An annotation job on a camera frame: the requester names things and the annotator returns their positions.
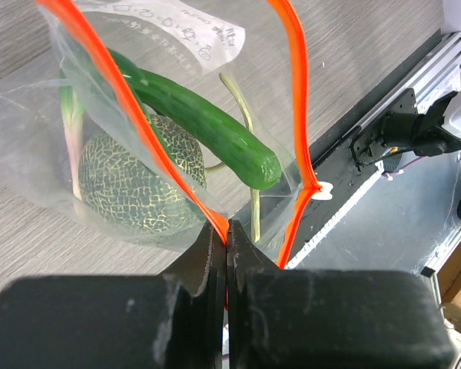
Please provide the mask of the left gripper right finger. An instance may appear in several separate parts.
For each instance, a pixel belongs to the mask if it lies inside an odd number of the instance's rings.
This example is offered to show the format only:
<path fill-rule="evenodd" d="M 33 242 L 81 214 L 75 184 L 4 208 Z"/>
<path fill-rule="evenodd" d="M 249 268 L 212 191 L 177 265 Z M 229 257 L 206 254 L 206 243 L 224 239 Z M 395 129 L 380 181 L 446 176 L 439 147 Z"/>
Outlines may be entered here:
<path fill-rule="evenodd" d="M 456 356 L 415 274 L 282 269 L 230 221 L 227 286 L 232 368 L 448 368 Z"/>

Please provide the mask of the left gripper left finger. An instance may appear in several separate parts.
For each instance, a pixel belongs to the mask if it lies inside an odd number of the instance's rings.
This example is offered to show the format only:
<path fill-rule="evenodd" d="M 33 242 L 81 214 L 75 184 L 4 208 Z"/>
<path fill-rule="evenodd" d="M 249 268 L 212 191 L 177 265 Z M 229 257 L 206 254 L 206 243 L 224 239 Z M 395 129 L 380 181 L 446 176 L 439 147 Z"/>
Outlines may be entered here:
<path fill-rule="evenodd" d="M 0 292 L 0 368 L 219 368 L 222 273 L 206 224 L 160 274 L 15 279 Z"/>

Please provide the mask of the green melon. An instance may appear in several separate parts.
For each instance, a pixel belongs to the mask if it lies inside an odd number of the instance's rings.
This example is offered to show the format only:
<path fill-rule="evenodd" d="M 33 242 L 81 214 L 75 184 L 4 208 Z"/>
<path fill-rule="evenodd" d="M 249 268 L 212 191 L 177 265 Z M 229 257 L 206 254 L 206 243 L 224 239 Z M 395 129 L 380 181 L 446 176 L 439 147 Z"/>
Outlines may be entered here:
<path fill-rule="evenodd" d="M 199 185 L 222 168 L 207 167 L 197 139 L 173 120 L 151 110 L 151 122 L 174 156 L 176 165 Z M 82 201 L 106 222 L 143 236 L 165 236 L 206 220 L 200 208 L 179 194 L 105 131 L 92 135 L 83 147 L 78 180 Z"/>

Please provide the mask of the green cucumber toy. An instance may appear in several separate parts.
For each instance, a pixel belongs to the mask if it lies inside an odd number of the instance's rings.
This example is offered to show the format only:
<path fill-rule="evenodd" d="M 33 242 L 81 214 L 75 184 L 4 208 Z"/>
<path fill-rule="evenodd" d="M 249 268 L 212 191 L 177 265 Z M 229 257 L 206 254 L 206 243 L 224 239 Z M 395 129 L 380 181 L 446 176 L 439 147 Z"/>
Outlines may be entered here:
<path fill-rule="evenodd" d="M 238 120 L 183 85 L 108 51 L 141 102 L 195 137 L 248 187 L 266 190 L 280 181 L 277 155 Z"/>

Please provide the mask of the clear zip top bag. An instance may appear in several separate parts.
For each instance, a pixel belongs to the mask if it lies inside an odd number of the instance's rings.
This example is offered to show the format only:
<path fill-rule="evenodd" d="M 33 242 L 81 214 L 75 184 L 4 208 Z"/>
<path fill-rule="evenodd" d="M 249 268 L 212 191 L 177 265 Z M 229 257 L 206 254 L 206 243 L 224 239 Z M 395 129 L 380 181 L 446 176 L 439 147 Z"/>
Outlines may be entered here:
<path fill-rule="evenodd" d="M 0 79 L 0 179 L 122 241 L 184 250 L 232 220 L 278 266 L 329 200 L 289 1 L 38 1 L 49 50 Z"/>

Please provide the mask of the green onion toy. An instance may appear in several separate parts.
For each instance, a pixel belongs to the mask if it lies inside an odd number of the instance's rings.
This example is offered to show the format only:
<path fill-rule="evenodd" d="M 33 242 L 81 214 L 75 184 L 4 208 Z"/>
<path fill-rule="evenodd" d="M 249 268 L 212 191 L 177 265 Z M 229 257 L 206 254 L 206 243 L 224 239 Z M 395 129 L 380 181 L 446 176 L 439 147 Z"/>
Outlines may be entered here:
<path fill-rule="evenodd" d="M 78 180 L 78 166 L 83 148 L 83 117 L 85 107 L 70 85 L 59 88 L 61 117 L 64 126 L 65 143 L 71 169 L 71 185 L 74 196 L 81 200 Z"/>

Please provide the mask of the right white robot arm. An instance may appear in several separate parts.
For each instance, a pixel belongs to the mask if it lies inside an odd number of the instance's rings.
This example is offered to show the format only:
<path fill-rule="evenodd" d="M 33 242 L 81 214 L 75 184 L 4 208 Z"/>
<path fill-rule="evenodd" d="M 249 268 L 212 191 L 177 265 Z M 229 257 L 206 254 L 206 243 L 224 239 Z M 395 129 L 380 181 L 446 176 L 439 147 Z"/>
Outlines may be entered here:
<path fill-rule="evenodd" d="M 389 113 L 381 124 L 383 143 L 433 157 L 461 150 L 461 90 L 438 98 L 422 114 Z"/>

